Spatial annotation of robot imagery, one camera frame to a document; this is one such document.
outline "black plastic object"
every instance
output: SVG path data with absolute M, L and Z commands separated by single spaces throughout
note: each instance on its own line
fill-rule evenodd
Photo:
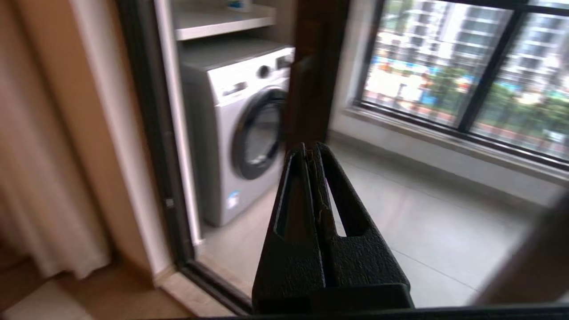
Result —
M 328 197 L 347 237 L 338 236 Z M 410 285 L 330 149 L 289 151 L 253 285 L 256 314 L 413 308 Z

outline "washing machine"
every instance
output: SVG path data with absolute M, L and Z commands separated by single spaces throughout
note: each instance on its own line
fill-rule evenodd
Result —
M 197 205 L 220 227 L 279 181 L 294 48 L 225 35 L 179 52 Z

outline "white curtain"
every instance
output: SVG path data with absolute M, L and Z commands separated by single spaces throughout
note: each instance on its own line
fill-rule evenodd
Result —
M 0 236 L 46 277 L 68 270 L 84 278 L 110 263 L 109 244 L 11 11 L 0 1 Z

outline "tiled floor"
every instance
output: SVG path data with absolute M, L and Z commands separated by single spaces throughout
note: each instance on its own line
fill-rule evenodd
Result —
M 430 173 L 343 143 L 330 146 L 407 274 L 417 307 L 468 304 L 535 222 Z M 276 188 L 226 227 L 204 231 L 204 251 L 247 294 L 275 194 Z

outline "white shelf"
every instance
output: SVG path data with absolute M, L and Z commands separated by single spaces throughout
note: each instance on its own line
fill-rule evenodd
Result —
M 176 40 L 190 40 L 275 24 L 276 9 L 253 5 L 250 13 L 190 1 L 173 1 Z

